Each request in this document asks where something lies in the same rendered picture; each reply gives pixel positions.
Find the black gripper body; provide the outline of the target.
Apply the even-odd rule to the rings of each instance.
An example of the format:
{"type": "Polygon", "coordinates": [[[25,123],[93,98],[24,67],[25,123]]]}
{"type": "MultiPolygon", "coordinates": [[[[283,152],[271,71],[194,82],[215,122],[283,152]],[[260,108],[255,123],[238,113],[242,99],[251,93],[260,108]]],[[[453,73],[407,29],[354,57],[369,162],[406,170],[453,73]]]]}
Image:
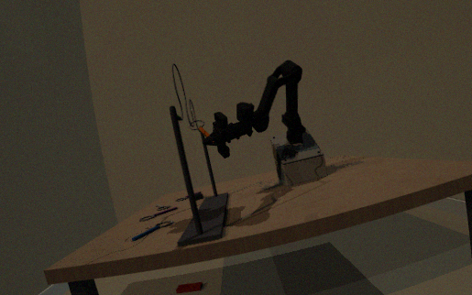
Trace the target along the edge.
{"type": "Polygon", "coordinates": [[[241,128],[237,123],[229,123],[229,126],[227,117],[221,112],[214,113],[214,120],[219,121],[219,127],[217,128],[222,132],[223,136],[223,139],[220,139],[223,142],[223,148],[217,147],[217,150],[223,158],[228,158],[230,156],[230,150],[225,142],[231,143],[232,139],[240,139],[242,135],[241,128]]]}

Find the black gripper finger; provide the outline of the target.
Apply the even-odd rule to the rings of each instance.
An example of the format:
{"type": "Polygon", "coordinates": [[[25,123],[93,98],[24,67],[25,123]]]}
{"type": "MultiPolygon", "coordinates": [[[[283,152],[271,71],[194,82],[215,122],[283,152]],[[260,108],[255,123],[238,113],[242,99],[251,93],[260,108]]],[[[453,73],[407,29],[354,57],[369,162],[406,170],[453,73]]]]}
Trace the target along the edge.
{"type": "Polygon", "coordinates": [[[219,139],[223,139],[222,132],[216,126],[214,126],[213,132],[202,142],[209,143],[209,142],[219,140],[219,139]]]}
{"type": "Polygon", "coordinates": [[[219,140],[215,140],[216,142],[215,143],[212,143],[212,142],[209,142],[209,143],[203,143],[203,145],[207,145],[207,146],[218,146],[220,148],[223,148],[223,142],[219,139],[219,140]]]}

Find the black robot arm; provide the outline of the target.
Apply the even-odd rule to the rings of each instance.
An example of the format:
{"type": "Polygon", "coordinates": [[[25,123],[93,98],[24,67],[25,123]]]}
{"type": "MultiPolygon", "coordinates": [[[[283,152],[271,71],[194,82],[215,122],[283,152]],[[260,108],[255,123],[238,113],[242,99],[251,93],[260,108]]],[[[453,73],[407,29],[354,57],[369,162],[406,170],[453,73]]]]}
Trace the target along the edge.
{"type": "Polygon", "coordinates": [[[286,60],[267,78],[266,88],[260,100],[258,109],[254,112],[252,103],[238,103],[236,105],[236,119],[242,135],[252,136],[252,126],[257,132],[264,132],[269,126],[269,111],[274,103],[278,88],[286,84],[286,112],[282,115],[282,122],[288,127],[287,138],[290,144],[303,142],[302,133],[306,127],[302,125],[298,115],[297,85],[302,78],[302,67],[286,60]],[[279,78],[282,74],[282,78],[279,78]]]}

